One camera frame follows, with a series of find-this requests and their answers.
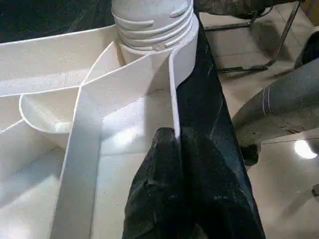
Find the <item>gray hose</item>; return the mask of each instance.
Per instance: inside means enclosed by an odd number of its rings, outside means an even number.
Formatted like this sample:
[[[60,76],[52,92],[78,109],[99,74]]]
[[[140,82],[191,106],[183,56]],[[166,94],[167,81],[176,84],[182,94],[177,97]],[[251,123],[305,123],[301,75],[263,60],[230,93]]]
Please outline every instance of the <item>gray hose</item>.
[[[319,59],[264,88],[232,121],[242,147],[319,127]]]

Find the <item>white plastic divider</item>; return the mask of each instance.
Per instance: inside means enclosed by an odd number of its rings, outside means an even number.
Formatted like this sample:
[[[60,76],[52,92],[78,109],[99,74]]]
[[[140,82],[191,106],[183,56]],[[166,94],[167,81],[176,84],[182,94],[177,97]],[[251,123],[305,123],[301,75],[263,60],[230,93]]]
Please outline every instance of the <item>white plastic divider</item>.
[[[189,53],[181,54],[190,61],[183,73],[169,72],[177,65],[168,67],[168,50],[137,57],[80,87],[51,239],[121,238],[129,187],[154,133],[174,127],[179,136],[175,89],[195,63],[198,20],[192,21],[179,48]]]
[[[0,44],[0,96],[81,84],[101,52],[117,37],[113,25]]]

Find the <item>curved plastic panel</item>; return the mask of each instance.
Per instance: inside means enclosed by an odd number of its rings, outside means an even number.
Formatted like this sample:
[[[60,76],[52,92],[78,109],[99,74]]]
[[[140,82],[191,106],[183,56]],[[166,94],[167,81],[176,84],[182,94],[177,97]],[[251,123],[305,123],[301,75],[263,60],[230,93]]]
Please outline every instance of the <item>curved plastic panel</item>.
[[[22,118],[40,132],[68,134],[78,91],[75,87],[22,95],[19,101]]]
[[[82,83],[103,50],[118,37],[109,26],[0,44],[0,96]]]
[[[123,66],[125,66],[125,61],[121,49],[117,42],[113,41],[96,60],[83,83],[90,82]]]

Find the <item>concrete floor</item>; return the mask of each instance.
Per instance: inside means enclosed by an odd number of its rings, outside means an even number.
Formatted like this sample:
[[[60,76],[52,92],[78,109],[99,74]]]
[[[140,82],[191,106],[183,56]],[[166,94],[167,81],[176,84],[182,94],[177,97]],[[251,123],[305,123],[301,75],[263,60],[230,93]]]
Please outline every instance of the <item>concrete floor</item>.
[[[250,30],[208,32],[217,66],[267,62],[279,44],[292,6],[276,6]],[[240,21],[208,14],[202,14],[201,20],[206,26]],[[268,71],[219,75],[232,116],[261,89],[292,70],[312,28],[300,10],[278,62]],[[259,163],[248,171],[268,239],[319,238],[319,198],[311,193],[312,186],[319,183],[319,150],[311,152],[307,144],[319,148],[318,129],[268,140],[262,144]]]

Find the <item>white plastic structure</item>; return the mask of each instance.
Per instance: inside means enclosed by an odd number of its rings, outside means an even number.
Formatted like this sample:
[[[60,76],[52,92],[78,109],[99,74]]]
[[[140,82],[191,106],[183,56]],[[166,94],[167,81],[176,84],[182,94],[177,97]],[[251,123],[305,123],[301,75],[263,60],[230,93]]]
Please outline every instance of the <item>white plastic structure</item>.
[[[121,238],[129,187],[155,131],[173,127],[179,139],[175,90],[195,64],[192,2],[171,2],[166,22],[130,30],[179,21],[167,35],[187,22],[164,41],[132,45],[113,25],[0,44],[1,239]],[[122,0],[113,4],[118,25],[141,20],[116,10]]]

